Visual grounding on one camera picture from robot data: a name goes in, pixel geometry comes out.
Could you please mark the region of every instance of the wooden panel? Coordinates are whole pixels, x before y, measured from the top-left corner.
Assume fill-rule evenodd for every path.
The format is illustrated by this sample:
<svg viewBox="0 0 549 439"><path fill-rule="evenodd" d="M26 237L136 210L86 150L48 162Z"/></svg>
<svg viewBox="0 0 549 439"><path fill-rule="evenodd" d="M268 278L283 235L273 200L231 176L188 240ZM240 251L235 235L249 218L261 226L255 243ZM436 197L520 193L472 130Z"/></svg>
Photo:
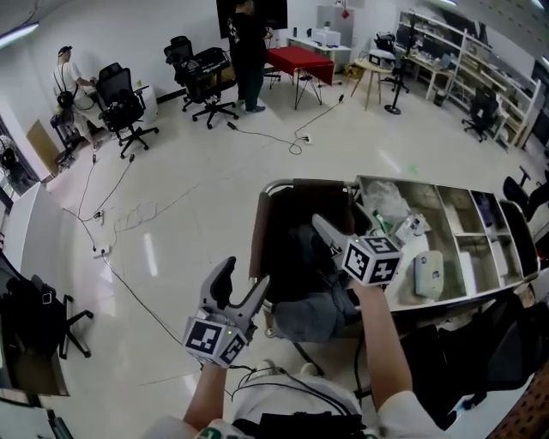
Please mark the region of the wooden panel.
<svg viewBox="0 0 549 439"><path fill-rule="evenodd" d="M28 131L27 139L45 167L55 177L59 173L59 168L55 162L55 159L59 155L59 150L50 136L45 132L45 129L39 120L37 120Z"/></svg>

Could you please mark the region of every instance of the dark pants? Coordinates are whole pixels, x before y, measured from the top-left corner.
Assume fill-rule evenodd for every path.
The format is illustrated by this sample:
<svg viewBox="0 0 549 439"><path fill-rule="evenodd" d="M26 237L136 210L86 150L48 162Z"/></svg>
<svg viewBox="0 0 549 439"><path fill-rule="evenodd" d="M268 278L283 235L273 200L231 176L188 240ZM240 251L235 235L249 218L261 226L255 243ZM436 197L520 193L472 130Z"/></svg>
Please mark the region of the dark pants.
<svg viewBox="0 0 549 439"><path fill-rule="evenodd" d="M238 99L246 101L246 110L257 107L257 98L263 87L263 66L249 67L233 62L238 83Z"/></svg>

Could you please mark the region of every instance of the power strip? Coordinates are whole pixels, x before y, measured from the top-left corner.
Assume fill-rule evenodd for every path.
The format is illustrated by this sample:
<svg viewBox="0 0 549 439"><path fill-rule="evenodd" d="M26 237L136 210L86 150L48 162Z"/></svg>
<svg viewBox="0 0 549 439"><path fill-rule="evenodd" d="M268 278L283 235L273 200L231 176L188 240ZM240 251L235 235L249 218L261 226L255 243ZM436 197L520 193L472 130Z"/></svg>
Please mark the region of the power strip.
<svg viewBox="0 0 549 439"><path fill-rule="evenodd" d="M98 247L94 252L94 259L100 259L103 256L108 256L111 254L111 246L107 245L104 247Z"/></svg>

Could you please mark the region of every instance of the ceiling light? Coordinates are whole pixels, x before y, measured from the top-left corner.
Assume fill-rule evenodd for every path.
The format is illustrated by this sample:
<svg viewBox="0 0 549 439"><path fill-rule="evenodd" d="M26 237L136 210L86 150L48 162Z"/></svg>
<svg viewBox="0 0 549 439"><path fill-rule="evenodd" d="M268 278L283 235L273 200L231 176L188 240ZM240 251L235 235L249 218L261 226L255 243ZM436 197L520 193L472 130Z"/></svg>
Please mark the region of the ceiling light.
<svg viewBox="0 0 549 439"><path fill-rule="evenodd" d="M540 8L541 10L545 10L545 8L543 7L543 4L541 3L540 0L532 0L532 3L533 3L537 8Z"/></svg>
<svg viewBox="0 0 549 439"><path fill-rule="evenodd" d="M4 35L0 35L0 49L12 44L17 41L19 38L23 38L26 35L29 35L38 27L38 23L27 24L23 27L18 27L13 29Z"/></svg>

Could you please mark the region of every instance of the wooden stool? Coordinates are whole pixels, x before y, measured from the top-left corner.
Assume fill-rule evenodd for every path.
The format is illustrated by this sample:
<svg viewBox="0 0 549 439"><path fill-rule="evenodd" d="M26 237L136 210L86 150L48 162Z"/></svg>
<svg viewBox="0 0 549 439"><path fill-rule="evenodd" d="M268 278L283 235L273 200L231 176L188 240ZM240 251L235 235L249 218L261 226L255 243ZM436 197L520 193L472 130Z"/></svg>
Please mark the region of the wooden stool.
<svg viewBox="0 0 549 439"><path fill-rule="evenodd" d="M357 81L356 85L354 86L354 90L351 93L351 97L354 95L354 92L356 92L357 87L359 86L360 82L362 81L362 78L364 77L367 70L370 71L370 82L368 83L368 94L366 95L366 105L365 105L365 111L368 110L368 104L370 103L370 93L371 93L371 84L374 80L374 74L377 73L377 90L379 94L379 105L381 105L381 74L390 75L393 73L393 70L388 69L382 69L381 67L377 66L376 64L370 63L367 59L355 59L354 65L359 66L362 69L362 73L360 74L360 78Z"/></svg>

